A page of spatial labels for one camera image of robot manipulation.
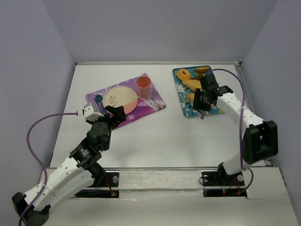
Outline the small round bun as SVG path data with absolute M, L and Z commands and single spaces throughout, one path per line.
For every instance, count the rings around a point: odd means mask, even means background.
M 194 97 L 195 97 L 195 94 L 194 94 L 194 93 L 189 93 L 189 94 L 187 95 L 187 101 L 188 101 L 189 103 L 192 103 L 192 104 L 193 104 L 193 102 L 194 102 Z

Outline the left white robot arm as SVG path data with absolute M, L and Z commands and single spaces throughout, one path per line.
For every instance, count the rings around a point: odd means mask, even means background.
M 108 105 L 105 110 L 107 114 L 102 114 L 91 104 L 87 104 L 74 113 L 82 116 L 91 125 L 91 129 L 51 174 L 47 173 L 45 166 L 32 150 L 31 131 L 27 132 L 27 146 L 42 167 L 44 180 L 25 193 L 18 192 L 13 195 L 12 203 L 19 216 L 20 226 L 44 225 L 55 207 L 88 186 L 105 184 L 112 197 L 117 195 L 98 160 L 102 157 L 101 152 L 110 148 L 111 132 L 126 120 L 126 114 L 123 106 Z

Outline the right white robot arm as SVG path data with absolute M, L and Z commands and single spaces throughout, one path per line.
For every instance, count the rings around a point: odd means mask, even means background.
M 254 163 L 278 154 L 277 124 L 265 121 L 245 106 L 228 86 L 220 86 L 213 73 L 200 78 L 201 87 L 196 89 L 193 108 L 200 114 L 215 106 L 226 113 L 239 129 L 239 153 L 218 166 L 221 181 L 233 177 Z

